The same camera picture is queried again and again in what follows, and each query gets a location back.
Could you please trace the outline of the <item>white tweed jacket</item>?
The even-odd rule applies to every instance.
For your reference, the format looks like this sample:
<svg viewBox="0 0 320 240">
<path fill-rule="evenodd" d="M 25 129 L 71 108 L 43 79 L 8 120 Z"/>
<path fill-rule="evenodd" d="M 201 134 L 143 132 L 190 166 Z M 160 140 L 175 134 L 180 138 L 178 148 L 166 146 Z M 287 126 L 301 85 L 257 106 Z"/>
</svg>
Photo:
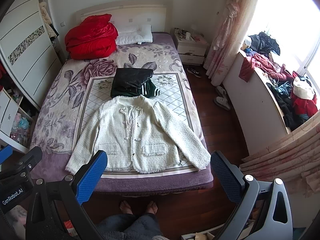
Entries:
<svg viewBox="0 0 320 240">
<path fill-rule="evenodd" d="M 118 96 L 95 111 L 66 165 L 76 174 L 98 151 L 108 171 L 156 173 L 187 159 L 205 169 L 210 154 L 188 124 L 163 103 L 144 96 Z"/>
</svg>

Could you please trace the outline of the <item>clothes pile on sill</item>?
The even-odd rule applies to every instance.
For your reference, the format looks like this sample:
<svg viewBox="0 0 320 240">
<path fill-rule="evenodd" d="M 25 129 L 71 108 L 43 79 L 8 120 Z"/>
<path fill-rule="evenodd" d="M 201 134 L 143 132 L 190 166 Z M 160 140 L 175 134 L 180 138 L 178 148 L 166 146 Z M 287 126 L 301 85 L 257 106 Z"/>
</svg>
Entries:
<svg viewBox="0 0 320 240">
<path fill-rule="evenodd" d="M 249 43 L 242 50 L 246 53 L 239 77 L 248 82 L 256 69 L 266 74 L 267 87 L 284 114 L 284 124 L 291 131 L 308 121 L 318 112 L 317 95 L 309 78 L 290 73 L 285 64 L 281 66 L 273 61 L 271 54 L 280 55 L 276 40 L 264 32 L 249 35 Z"/>
</svg>

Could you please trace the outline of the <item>floral purple bed blanket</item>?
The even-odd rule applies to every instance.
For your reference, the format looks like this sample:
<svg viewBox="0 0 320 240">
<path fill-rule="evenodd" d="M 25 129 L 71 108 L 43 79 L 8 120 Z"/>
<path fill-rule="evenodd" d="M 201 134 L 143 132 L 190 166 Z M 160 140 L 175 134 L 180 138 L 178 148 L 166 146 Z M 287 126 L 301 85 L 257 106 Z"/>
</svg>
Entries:
<svg viewBox="0 0 320 240">
<path fill-rule="evenodd" d="M 196 104 L 183 63 L 172 36 L 154 33 L 152 43 L 118 46 L 104 59 L 68 60 L 52 83 L 44 99 L 31 140 L 43 152 L 41 161 L 31 172 L 34 179 L 59 181 L 67 175 L 66 165 L 72 153 L 72 143 L 88 82 L 92 77 L 112 76 L 118 68 L 147 68 L 156 73 L 177 72 L 183 86 L 190 117 L 199 138 L 203 138 Z M 212 187 L 213 175 L 209 168 L 163 177 L 111 179 L 101 178 L 98 192 L 110 194 L 163 194 Z"/>
</svg>

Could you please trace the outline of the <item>person's legs and feet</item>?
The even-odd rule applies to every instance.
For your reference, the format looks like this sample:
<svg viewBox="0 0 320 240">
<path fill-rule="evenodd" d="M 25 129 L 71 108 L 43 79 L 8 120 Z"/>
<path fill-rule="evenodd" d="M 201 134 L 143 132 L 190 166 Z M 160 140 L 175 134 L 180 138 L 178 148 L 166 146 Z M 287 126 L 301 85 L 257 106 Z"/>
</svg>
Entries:
<svg viewBox="0 0 320 240">
<path fill-rule="evenodd" d="M 136 217 L 131 206 L 122 201 L 121 214 L 105 218 L 96 225 L 97 230 L 104 239 L 154 239 L 162 237 L 156 213 L 158 207 L 151 201 L 146 208 L 146 213 Z"/>
</svg>

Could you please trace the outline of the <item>white window sill cabinet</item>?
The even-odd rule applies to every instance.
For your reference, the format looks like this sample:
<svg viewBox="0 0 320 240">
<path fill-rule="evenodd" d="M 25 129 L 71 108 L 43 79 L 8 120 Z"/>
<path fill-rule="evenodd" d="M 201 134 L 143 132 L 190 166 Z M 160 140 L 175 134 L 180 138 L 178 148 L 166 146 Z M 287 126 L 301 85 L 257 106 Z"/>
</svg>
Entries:
<svg viewBox="0 0 320 240">
<path fill-rule="evenodd" d="M 239 51 L 223 81 L 235 109 L 250 155 L 287 136 L 283 113 L 267 86 L 264 72 L 255 68 L 249 81 L 239 77 L 246 54 Z"/>
</svg>

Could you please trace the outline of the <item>white drawer unit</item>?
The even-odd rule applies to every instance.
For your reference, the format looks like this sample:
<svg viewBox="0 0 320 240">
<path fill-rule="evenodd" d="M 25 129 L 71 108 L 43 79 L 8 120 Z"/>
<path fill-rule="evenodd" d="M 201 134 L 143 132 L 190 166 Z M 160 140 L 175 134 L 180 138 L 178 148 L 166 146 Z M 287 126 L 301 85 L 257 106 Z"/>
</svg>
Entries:
<svg viewBox="0 0 320 240">
<path fill-rule="evenodd" d="M 16 102 L 4 88 L 1 90 L 1 146 L 27 153 L 36 116 L 32 118 L 20 107 L 22 99 Z"/>
</svg>

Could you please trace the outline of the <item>white diamond pattern mat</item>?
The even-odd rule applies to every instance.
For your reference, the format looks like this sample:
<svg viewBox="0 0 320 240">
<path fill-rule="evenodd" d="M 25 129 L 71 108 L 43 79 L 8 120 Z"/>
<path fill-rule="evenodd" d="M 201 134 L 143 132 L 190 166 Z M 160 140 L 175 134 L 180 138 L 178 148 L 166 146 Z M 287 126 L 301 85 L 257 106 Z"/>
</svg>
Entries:
<svg viewBox="0 0 320 240">
<path fill-rule="evenodd" d="M 178 115 L 182 122 L 188 124 L 189 127 L 194 130 L 195 125 L 193 125 L 191 121 L 190 111 L 187 106 L 187 98 L 185 97 L 178 73 L 156 73 L 153 74 L 151 81 L 156 88 L 160 90 L 160 94 L 156 97 L 156 100 L 165 104 L 175 112 L 176 115 Z M 90 78 L 84 93 L 83 101 L 79 108 L 72 148 L 75 148 L 83 129 L 95 111 L 103 103 L 111 100 L 110 94 L 112 82 L 112 76 Z M 103 172 L 101 177 L 111 179 L 151 178 L 185 174 L 196 171 L 197 169 L 193 167 L 187 159 L 181 157 L 178 165 L 160 172 L 142 174 L 135 170 L 113 172 L 106 170 Z"/>
</svg>

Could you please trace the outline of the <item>folded black jacket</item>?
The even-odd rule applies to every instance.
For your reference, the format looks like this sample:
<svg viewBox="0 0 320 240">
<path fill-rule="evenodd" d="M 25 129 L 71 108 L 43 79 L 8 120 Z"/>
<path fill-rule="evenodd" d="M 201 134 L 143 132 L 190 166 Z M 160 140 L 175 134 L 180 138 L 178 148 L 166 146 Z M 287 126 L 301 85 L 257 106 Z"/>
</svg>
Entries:
<svg viewBox="0 0 320 240">
<path fill-rule="evenodd" d="M 143 83 L 150 80 L 153 70 L 144 68 L 118 68 L 113 78 L 111 98 L 116 96 L 140 96 Z"/>
</svg>

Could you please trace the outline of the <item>folded green striped garment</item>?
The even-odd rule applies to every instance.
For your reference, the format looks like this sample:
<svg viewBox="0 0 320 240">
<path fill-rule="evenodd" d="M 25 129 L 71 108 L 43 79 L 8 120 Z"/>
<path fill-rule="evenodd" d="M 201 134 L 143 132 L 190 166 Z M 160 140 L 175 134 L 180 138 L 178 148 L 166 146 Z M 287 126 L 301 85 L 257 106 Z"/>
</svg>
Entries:
<svg viewBox="0 0 320 240">
<path fill-rule="evenodd" d="M 154 98 L 160 95 L 160 90 L 156 88 L 151 80 L 147 80 L 142 84 L 140 94 L 146 98 Z"/>
</svg>

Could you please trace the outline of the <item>black shoe on floor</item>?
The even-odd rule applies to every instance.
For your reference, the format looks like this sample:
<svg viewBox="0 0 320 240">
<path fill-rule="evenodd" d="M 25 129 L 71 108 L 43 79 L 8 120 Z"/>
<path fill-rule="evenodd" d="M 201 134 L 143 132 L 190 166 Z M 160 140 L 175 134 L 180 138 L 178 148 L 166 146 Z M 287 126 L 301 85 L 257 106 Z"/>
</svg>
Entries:
<svg viewBox="0 0 320 240">
<path fill-rule="evenodd" d="M 190 74 L 193 74 L 195 77 L 201 78 L 201 73 L 198 69 L 193 68 L 193 67 L 188 67 L 187 68 L 187 72 L 189 72 Z"/>
</svg>

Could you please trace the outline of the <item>white sliding wardrobe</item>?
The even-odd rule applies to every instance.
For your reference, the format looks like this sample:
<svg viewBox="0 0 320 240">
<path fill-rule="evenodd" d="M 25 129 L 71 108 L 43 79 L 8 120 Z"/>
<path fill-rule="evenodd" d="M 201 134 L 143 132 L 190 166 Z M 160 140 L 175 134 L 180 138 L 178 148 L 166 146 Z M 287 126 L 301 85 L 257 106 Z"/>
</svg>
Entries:
<svg viewBox="0 0 320 240">
<path fill-rule="evenodd" d="M 39 0 L 14 0 L 4 15 L 1 60 L 23 95 L 41 108 L 62 64 L 49 39 Z"/>
</svg>

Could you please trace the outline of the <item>red quilt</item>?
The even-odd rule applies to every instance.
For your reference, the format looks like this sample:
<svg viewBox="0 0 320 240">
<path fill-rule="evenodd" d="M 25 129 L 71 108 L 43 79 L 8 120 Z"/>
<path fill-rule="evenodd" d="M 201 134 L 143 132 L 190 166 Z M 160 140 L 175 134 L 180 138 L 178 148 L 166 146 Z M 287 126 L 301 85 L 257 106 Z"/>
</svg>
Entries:
<svg viewBox="0 0 320 240">
<path fill-rule="evenodd" d="M 88 16 L 66 34 L 65 46 L 71 59 L 99 59 L 116 51 L 118 31 L 111 17 L 111 14 Z"/>
</svg>

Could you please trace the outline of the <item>white pillow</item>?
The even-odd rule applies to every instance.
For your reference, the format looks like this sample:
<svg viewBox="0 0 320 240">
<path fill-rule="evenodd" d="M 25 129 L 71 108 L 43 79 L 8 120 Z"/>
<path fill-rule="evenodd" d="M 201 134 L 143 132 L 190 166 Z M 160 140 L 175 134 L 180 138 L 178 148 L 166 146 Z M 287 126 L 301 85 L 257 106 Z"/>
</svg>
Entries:
<svg viewBox="0 0 320 240">
<path fill-rule="evenodd" d="M 116 38 L 117 46 L 153 42 L 150 24 L 116 27 L 116 29 L 118 31 L 118 37 Z"/>
</svg>

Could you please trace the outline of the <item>white bed headboard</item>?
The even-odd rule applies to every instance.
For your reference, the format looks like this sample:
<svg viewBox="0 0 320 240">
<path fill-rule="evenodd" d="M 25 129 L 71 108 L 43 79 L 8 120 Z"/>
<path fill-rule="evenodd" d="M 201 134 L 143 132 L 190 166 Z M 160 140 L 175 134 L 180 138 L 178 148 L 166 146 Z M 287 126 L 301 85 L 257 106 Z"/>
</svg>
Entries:
<svg viewBox="0 0 320 240">
<path fill-rule="evenodd" d="M 76 23 L 93 15 L 110 14 L 115 26 L 149 24 L 152 32 L 171 29 L 171 0 L 125 0 L 108 2 L 81 9 L 75 13 Z"/>
</svg>

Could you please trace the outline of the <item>pink floral curtain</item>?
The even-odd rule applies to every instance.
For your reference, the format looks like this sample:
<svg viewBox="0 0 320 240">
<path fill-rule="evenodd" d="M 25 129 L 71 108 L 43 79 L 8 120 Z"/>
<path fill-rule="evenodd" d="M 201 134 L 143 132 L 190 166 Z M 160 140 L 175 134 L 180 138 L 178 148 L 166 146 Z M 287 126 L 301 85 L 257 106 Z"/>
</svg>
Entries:
<svg viewBox="0 0 320 240">
<path fill-rule="evenodd" d="M 219 86 L 230 71 L 242 46 L 258 0 L 227 0 L 204 68 L 213 86 Z"/>
</svg>

